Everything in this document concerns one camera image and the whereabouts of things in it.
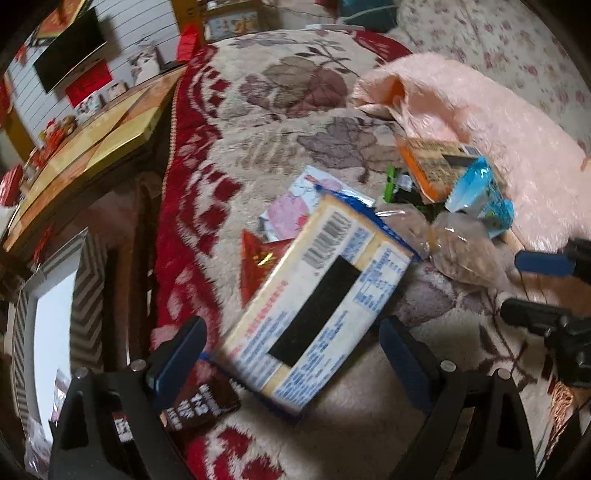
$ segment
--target red decoration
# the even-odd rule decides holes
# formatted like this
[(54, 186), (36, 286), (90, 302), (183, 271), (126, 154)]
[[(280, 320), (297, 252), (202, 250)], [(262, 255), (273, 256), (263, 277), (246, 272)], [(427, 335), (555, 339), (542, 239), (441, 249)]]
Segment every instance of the red decoration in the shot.
[(72, 25), (85, 0), (61, 0), (59, 6), (51, 12), (39, 26), (36, 38), (56, 38)]
[(27, 62), (27, 45), (23, 44), (21, 48), (18, 49), (17, 55), (14, 57), (17, 62), (20, 62), (21, 65), (24, 65)]
[(35, 251), (33, 252), (33, 265), (36, 267), (41, 265), (45, 260), (45, 255), (47, 253), (47, 245), (49, 244), (49, 240), (51, 239), (51, 234), (53, 233), (53, 223), (45, 229), (39, 243), (35, 247)]
[(199, 45), (199, 36), (197, 35), (197, 27), (190, 24), (183, 30), (181, 39), (177, 47), (177, 61), (189, 61), (195, 52), (195, 48)]
[(0, 205), (11, 207), (17, 202), (18, 187), (22, 180), (22, 167), (16, 165), (0, 181)]
[(8, 114), (12, 110), (12, 100), (4, 78), (0, 79), (0, 127), (6, 124)]
[(70, 99), (72, 107), (76, 108), (91, 93), (103, 88), (112, 81), (113, 76), (109, 71), (107, 62), (101, 60), (68, 85), (66, 95)]
[(246, 305), (289, 248), (291, 240), (262, 243), (247, 230), (242, 231), (242, 273), (240, 293)]

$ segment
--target pink blanket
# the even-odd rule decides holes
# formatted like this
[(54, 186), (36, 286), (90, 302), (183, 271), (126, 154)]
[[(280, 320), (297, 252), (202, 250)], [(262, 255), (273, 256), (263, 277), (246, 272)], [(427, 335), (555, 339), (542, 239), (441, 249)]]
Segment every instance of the pink blanket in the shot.
[(570, 236), (591, 238), (585, 153), (539, 109), (483, 74), (415, 54), (365, 74), (352, 99), (366, 113), (396, 119), (409, 137), (480, 148), (507, 182), (512, 231), (526, 248), (555, 251)]

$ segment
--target floor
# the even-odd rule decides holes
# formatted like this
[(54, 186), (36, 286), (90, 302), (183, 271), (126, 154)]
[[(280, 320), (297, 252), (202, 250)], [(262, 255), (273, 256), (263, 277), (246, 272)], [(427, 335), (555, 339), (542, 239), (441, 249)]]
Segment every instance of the floor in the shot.
[[(313, 1), (268, 0), (273, 26), (335, 23)], [(433, 51), (472, 66), (540, 108), (591, 154), (589, 88), (520, 0), (401, 0), (398, 27), (386, 35), (413, 52)]]

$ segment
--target barcode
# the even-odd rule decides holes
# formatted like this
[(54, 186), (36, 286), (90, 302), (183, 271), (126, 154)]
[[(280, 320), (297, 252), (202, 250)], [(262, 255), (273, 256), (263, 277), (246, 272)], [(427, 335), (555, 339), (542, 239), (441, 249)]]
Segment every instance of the barcode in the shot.
[(467, 155), (470, 155), (471, 157), (480, 157), (480, 156), (482, 156), (482, 154), (480, 153), (480, 151), (476, 147), (473, 147), (471, 145), (464, 145), (464, 150), (466, 151), (466, 154)]
[(312, 246), (304, 254), (304, 262), (317, 270), (323, 268), (347, 236), (350, 228), (351, 221), (347, 217), (339, 212), (333, 212), (322, 227), (322, 231), (314, 238)]

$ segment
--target snack package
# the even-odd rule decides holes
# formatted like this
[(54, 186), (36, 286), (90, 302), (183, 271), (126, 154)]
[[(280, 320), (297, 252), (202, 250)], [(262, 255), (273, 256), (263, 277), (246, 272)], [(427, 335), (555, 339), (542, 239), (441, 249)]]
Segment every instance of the snack package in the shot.
[(426, 200), (445, 202), (458, 178), (464, 175), (480, 151), (459, 142), (397, 138), (398, 148)]
[(425, 260), (429, 257), (431, 226), (425, 216), (409, 203), (384, 203), (376, 208), (376, 215), (410, 245)]
[[(228, 378), (216, 372), (206, 382), (186, 385), (174, 404), (160, 414), (167, 432), (180, 432), (202, 426), (211, 426), (217, 419), (240, 408), (240, 398)], [(127, 416), (122, 411), (112, 414), (121, 443), (129, 443), (134, 435)]]
[(267, 240), (276, 242), (295, 238), (320, 203), (316, 185), (356, 197), (373, 207), (374, 200), (353, 190), (340, 180), (310, 165), (304, 167), (287, 192), (275, 199), (260, 217), (260, 230)]
[(511, 288), (484, 225), (465, 213), (441, 212), (431, 226), (431, 260), (453, 280)]
[(262, 243), (247, 230), (242, 231), (242, 270), (240, 294), (242, 306), (246, 305), (260, 288), (277, 262), (283, 257), (291, 240)]
[(367, 332), (413, 256), (358, 199), (324, 194), (213, 360), (299, 414)]
[(461, 210), (479, 219), (490, 238), (511, 228), (515, 217), (513, 203), (503, 198), (484, 157), (478, 158), (457, 181), (445, 207), (450, 212)]

